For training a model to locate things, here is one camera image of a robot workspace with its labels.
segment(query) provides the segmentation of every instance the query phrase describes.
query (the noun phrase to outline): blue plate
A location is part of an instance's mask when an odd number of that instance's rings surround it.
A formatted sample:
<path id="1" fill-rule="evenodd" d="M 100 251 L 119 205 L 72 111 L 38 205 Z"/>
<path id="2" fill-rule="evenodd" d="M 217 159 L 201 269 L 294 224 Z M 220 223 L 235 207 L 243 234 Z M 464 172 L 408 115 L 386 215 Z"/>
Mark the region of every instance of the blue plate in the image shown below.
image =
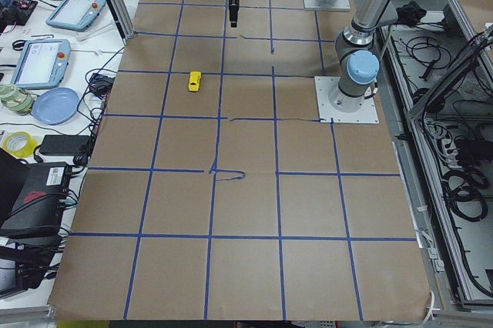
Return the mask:
<path id="1" fill-rule="evenodd" d="M 54 88 L 40 95 L 32 106 L 32 116 L 51 126 L 66 122 L 77 112 L 79 96 L 70 88 Z"/>

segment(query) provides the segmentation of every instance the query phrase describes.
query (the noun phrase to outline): metal base plate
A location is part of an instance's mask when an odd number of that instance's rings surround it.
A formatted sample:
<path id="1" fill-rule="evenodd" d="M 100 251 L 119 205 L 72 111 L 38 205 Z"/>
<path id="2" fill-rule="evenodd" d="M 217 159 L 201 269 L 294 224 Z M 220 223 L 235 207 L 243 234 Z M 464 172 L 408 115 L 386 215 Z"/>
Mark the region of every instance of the metal base plate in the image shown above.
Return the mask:
<path id="1" fill-rule="evenodd" d="M 315 77 L 317 89 L 318 116 L 321 122 L 378 124 L 377 109 L 373 99 L 365 99 L 363 105 L 356 112 L 342 112 L 335 109 L 329 102 L 329 91 L 339 82 L 338 77 Z"/>
<path id="2" fill-rule="evenodd" d="M 303 0 L 307 10 L 324 10 L 334 12 L 349 12 L 349 0 L 335 0 L 333 3 L 319 3 L 317 0 Z"/>

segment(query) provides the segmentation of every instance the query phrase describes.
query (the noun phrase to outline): clear tape roll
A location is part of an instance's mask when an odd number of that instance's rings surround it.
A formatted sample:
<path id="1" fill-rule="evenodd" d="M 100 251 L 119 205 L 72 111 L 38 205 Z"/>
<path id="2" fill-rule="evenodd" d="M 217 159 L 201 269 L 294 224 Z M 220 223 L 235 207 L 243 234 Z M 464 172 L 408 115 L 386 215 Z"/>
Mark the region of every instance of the clear tape roll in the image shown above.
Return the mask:
<path id="1" fill-rule="evenodd" d="M 5 137 L 2 148 L 19 159 L 32 155 L 38 145 L 36 140 L 26 132 L 11 133 Z"/>

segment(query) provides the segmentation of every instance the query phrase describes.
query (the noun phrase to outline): blue joint cap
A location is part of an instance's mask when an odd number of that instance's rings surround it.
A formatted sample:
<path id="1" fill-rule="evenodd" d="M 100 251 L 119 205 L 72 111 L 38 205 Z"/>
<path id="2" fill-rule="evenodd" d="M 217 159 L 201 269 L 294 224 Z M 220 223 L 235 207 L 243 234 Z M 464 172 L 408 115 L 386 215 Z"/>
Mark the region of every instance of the blue joint cap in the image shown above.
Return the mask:
<path id="1" fill-rule="evenodd" d="M 377 78 L 380 63 L 370 51 L 360 50 L 349 56 L 347 74 L 359 85 L 367 85 Z"/>

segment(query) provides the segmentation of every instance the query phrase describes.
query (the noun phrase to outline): barcode sticker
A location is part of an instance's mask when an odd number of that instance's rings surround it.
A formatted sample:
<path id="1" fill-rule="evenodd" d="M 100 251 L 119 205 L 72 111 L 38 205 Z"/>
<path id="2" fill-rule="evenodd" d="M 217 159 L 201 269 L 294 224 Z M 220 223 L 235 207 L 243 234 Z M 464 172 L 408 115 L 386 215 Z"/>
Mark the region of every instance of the barcode sticker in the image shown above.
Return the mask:
<path id="1" fill-rule="evenodd" d="M 48 174 L 48 180 L 46 180 L 47 186 L 59 186 L 62 184 L 63 168 L 51 168 Z"/>

